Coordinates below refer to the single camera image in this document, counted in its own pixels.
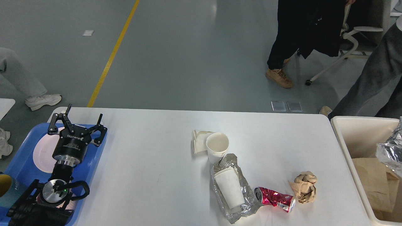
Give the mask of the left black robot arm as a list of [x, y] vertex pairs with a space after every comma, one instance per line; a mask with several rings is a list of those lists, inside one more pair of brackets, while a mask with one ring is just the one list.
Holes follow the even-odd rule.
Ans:
[[77, 219], [107, 128], [102, 114], [94, 125], [73, 124], [70, 109], [35, 126], [5, 170], [12, 184], [1, 196], [1, 225], [70, 226]]

